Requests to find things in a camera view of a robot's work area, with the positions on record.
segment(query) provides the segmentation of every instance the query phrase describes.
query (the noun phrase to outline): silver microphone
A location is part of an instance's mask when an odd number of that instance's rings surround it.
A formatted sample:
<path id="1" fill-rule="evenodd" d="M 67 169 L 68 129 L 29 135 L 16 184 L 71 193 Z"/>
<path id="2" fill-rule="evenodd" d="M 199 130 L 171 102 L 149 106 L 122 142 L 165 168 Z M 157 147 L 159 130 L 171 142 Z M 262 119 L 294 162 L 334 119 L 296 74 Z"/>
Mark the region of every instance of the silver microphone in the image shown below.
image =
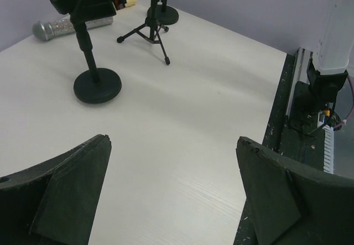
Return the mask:
<path id="1" fill-rule="evenodd" d="M 113 17 L 107 17 L 98 20 L 88 21 L 86 22 L 86 26 L 87 29 L 90 29 L 102 27 L 104 25 L 110 25 L 112 23 Z M 59 37 L 74 32 L 74 27 L 69 19 L 62 19 L 59 21 L 46 23 L 38 21 L 32 26 L 33 35 L 42 41 L 48 41 L 54 37 Z"/>

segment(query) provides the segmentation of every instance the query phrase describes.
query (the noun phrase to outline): purple wall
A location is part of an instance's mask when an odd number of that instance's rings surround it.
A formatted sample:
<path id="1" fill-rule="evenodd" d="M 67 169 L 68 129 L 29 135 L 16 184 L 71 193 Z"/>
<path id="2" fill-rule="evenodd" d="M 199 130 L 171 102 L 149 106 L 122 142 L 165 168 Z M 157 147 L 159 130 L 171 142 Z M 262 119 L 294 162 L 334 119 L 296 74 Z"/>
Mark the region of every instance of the purple wall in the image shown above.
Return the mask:
<path id="1" fill-rule="evenodd" d="M 169 0 L 169 4 L 287 53 L 316 47 L 329 0 Z"/>
<path id="2" fill-rule="evenodd" d="M 49 0 L 0 0 L 0 51 L 30 36 L 35 22 L 58 18 Z"/>

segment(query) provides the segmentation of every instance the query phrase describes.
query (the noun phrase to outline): wire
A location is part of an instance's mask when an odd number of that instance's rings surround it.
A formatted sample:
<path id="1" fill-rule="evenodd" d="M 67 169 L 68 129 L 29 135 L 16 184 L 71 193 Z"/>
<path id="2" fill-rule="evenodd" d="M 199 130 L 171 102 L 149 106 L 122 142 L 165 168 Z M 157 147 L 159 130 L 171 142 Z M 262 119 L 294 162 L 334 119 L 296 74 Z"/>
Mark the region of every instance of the wire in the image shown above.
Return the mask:
<path id="1" fill-rule="evenodd" d="M 331 114 L 330 114 L 330 116 L 328 117 L 328 119 L 327 119 L 319 128 L 314 129 L 313 131 L 309 132 L 309 133 L 306 134 L 306 135 L 311 135 L 311 134 L 313 134 L 314 132 L 317 132 L 317 131 L 323 129 L 325 126 L 327 126 L 327 125 L 329 124 L 330 120 L 332 119 L 332 117 L 333 117 L 333 115 L 334 115 L 334 110 L 336 109 L 336 103 L 337 103 L 337 100 L 335 100 L 335 101 L 333 102 L 332 109 L 331 109 Z"/>
<path id="2" fill-rule="evenodd" d="M 333 127 L 334 130 L 342 127 L 343 125 L 345 125 L 347 123 L 347 121 L 354 115 L 354 85 L 353 85 L 353 81 L 352 79 L 350 78 L 350 76 L 348 76 L 348 82 L 349 82 L 349 85 L 350 85 L 350 88 L 352 90 L 352 96 L 353 96 L 353 106 L 352 106 L 352 109 L 350 110 L 348 116 L 343 120 L 341 121 L 339 124 L 335 125 Z"/>

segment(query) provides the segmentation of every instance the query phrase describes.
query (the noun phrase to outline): black rubber foot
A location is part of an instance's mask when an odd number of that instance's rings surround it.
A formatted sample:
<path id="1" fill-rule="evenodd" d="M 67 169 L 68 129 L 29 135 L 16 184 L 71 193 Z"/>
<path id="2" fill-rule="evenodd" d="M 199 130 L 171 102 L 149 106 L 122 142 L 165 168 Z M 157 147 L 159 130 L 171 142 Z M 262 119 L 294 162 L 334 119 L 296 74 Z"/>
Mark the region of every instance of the black rubber foot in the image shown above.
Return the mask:
<path id="1" fill-rule="evenodd" d="M 119 37 L 119 38 L 117 39 L 117 42 L 118 42 L 118 43 L 122 43 L 123 41 L 124 41 L 123 37 Z"/>
<path id="2" fill-rule="evenodd" d="M 179 15 L 175 8 L 167 6 L 166 12 L 162 12 L 162 5 L 157 6 L 156 18 L 162 25 L 173 25 L 178 22 Z M 148 16 L 151 15 L 151 8 L 148 10 Z"/>
<path id="3" fill-rule="evenodd" d="M 122 81 L 112 70 L 98 68 L 99 83 L 94 83 L 90 71 L 83 72 L 74 83 L 75 96 L 88 104 L 101 104 L 114 99 L 122 89 Z"/>

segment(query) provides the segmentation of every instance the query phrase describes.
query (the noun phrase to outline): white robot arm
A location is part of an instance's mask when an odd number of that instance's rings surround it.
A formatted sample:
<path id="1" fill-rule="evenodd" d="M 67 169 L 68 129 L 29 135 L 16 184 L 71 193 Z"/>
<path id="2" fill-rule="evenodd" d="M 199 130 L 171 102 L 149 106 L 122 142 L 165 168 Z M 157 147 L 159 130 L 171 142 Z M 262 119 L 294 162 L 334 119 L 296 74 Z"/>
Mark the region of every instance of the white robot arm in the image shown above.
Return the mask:
<path id="1" fill-rule="evenodd" d="M 321 75 L 345 72 L 354 45 L 354 0 L 337 0 L 331 12 L 326 34 L 313 55 L 315 69 Z"/>

